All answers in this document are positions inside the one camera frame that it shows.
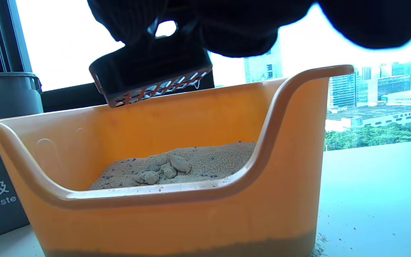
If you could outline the person's right hand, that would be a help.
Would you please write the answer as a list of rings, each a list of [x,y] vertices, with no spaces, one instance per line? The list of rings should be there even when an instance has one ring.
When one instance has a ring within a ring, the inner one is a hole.
[[[266,53],[280,27],[303,19],[313,4],[342,36],[367,49],[411,39],[411,0],[89,0],[92,15],[114,40],[135,45],[155,22],[192,26],[199,46],[226,57]]]

